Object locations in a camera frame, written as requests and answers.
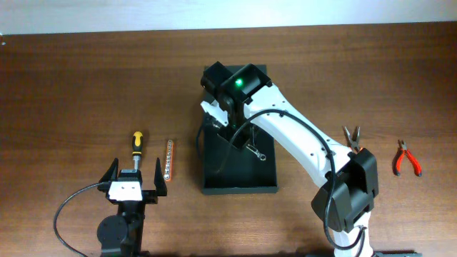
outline black holder tray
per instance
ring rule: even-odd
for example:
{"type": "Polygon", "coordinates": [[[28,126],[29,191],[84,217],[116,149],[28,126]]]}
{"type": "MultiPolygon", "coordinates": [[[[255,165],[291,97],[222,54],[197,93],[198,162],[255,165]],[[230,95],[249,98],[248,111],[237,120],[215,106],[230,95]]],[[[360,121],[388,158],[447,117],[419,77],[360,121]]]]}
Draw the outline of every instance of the black holder tray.
{"type": "MultiPolygon", "coordinates": [[[[265,65],[257,65],[266,74],[265,65]]],[[[242,66],[228,66],[232,73],[242,66]]],[[[274,139],[259,129],[255,147],[266,155],[261,161],[246,147],[232,147],[225,169],[217,172],[227,151],[228,141],[217,134],[212,126],[204,128],[204,187],[206,195],[235,193],[276,193],[276,159],[274,139]]]]}

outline small tool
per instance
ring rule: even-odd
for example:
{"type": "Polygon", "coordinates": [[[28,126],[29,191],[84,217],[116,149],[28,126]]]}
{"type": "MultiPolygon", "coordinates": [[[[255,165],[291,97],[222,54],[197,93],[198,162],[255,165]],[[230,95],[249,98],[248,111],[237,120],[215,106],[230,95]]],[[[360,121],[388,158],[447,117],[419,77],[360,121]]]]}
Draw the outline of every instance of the small tool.
{"type": "Polygon", "coordinates": [[[141,160],[141,151],[143,150],[143,134],[140,131],[134,133],[134,138],[131,142],[134,149],[132,156],[134,157],[135,169],[139,169],[141,160]]]}
{"type": "Polygon", "coordinates": [[[257,158],[261,161],[266,161],[266,155],[258,151],[258,149],[250,144],[246,145],[246,148],[253,152],[257,158]]]}
{"type": "Polygon", "coordinates": [[[413,164],[414,174],[416,176],[422,176],[422,167],[416,157],[414,157],[413,154],[409,151],[405,141],[398,140],[398,145],[398,151],[395,155],[395,159],[393,160],[393,173],[397,176],[400,176],[401,161],[406,155],[408,160],[413,164]]]}
{"type": "Polygon", "coordinates": [[[173,173],[173,152],[174,152],[174,142],[173,140],[168,140],[166,143],[166,164],[165,164],[165,181],[171,180],[171,174],[173,173]]]}
{"type": "Polygon", "coordinates": [[[348,142],[348,146],[351,147],[352,151],[355,153],[358,153],[361,150],[361,147],[358,144],[358,140],[360,139],[360,127],[357,126],[356,129],[354,130],[354,133],[351,134],[349,133],[348,128],[343,126],[344,130],[344,136],[346,137],[346,141],[348,142]]]}

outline red pliers handle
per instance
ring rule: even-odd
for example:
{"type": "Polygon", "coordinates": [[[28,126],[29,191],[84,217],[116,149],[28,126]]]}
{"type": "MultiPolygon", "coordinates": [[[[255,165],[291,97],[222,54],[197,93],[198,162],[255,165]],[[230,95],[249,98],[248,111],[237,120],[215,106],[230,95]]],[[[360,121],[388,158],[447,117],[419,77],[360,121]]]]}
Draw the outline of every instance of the red pliers handle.
{"type": "Polygon", "coordinates": [[[393,160],[393,173],[397,176],[400,176],[400,167],[403,158],[406,155],[406,158],[413,164],[414,174],[416,176],[422,176],[422,167],[416,157],[409,151],[408,147],[406,147],[405,141],[398,140],[398,152],[393,160]]]}

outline wooden table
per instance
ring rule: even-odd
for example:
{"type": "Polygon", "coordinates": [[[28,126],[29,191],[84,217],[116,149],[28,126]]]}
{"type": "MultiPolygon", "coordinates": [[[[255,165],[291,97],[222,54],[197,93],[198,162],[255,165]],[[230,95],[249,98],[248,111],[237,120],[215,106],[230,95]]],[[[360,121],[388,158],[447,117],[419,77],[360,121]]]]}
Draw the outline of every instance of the wooden table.
{"type": "MultiPolygon", "coordinates": [[[[144,188],[176,141],[169,196],[146,209],[153,253],[248,254],[330,248],[311,209],[317,188],[276,145],[277,194],[204,196],[194,139],[204,66],[266,64],[284,96],[329,136],[361,126],[378,160],[370,220],[376,250],[425,256],[457,251],[457,23],[307,26],[5,36],[0,46],[2,256],[74,256],[52,218],[115,157],[133,166],[131,135],[145,133],[144,188]],[[421,162],[392,174],[397,139],[421,162]]],[[[96,228],[116,212],[102,193],[75,198],[63,237],[98,256],[96,228]]]]}

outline black cable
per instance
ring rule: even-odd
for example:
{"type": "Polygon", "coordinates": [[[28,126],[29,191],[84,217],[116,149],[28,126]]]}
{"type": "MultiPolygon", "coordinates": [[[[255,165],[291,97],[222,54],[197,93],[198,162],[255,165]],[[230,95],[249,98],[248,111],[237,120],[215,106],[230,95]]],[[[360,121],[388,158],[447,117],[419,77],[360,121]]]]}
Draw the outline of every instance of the black cable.
{"type": "Polygon", "coordinates": [[[83,257],[88,257],[87,255],[85,255],[84,253],[76,250],[75,248],[71,247],[67,242],[65,242],[65,240],[60,236],[59,232],[57,231],[57,218],[59,217],[59,214],[60,212],[62,211],[62,209],[64,208],[64,206],[75,196],[79,195],[80,193],[84,192],[84,191],[87,191],[91,188],[94,188],[96,186],[100,186],[100,185],[103,185],[105,184],[105,182],[103,183],[95,183],[95,184],[92,184],[90,186],[86,186],[85,188],[82,188],[82,189],[79,189],[78,191],[76,191],[75,193],[73,193],[71,196],[69,196],[60,206],[59,208],[57,209],[56,211],[56,214],[54,215],[54,233],[56,234],[56,237],[57,239],[65,246],[67,247],[68,249],[70,249],[71,251],[73,251],[74,253],[77,253],[79,254],[80,256],[83,256],[83,257]]]}
{"type": "Polygon", "coordinates": [[[278,110],[278,109],[266,109],[266,110],[263,110],[263,111],[259,111],[258,113],[254,114],[253,116],[251,116],[248,119],[246,119],[246,121],[244,121],[244,123],[236,130],[236,132],[233,134],[233,136],[231,137],[230,141],[228,142],[226,155],[225,155],[224,160],[222,161],[221,167],[218,169],[217,173],[222,171],[225,168],[226,162],[229,159],[230,150],[232,148],[232,145],[233,145],[236,137],[243,131],[243,129],[246,126],[248,126],[251,123],[252,120],[254,120],[255,118],[259,117],[260,115],[264,115],[264,114],[268,115],[268,114],[274,114],[274,113],[279,114],[281,117],[282,116],[287,116],[290,119],[293,119],[294,121],[298,122],[299,124],[304,126],[306,129],[308,129],[322,143],[323,147],[325,148],[325,150],[327,152],[326,157],[329,159],[330,167],[331,167],[331,187],[330,187],[330,191],[328,192],[327,201],[326,201],[326,208],[325,208],[324,218],[323,218],[323,230],[324,230],[324,233],[326,234],[328,242],[334,248],[336,248],[338,250],[343,250],[343,251],[350,250],[354,246],[356,246],[358,244],[358,242],[360,241],[361,245],[359,246],[359,249],[357,250],[356,257],[360,256],[360,253],[362,252],[363,242],[365,241],[365,229],[366,229],[366,227],[359,226],[360,232],[357,235],[356,241],[354,243],[352,243],[350,246],[339,246],[339,245],[337,245],[333,241],[333,239],[331,238],[330,233],[328,232],[328,212],[330,211],[331,200],[332,200],[333,192],[334,192],[335,186],[336,186],[335,160],[333,159],[332,151],[331,151],[330,147],[328,146],[327,142],[325,141],[325,139],[323,139],[322,136],[314,128],[309,126],[306,122],[302,121],[297,116],[294,116],[293,114],[290,114],[287,111],[282,111],[282,110],[278,110]]]}

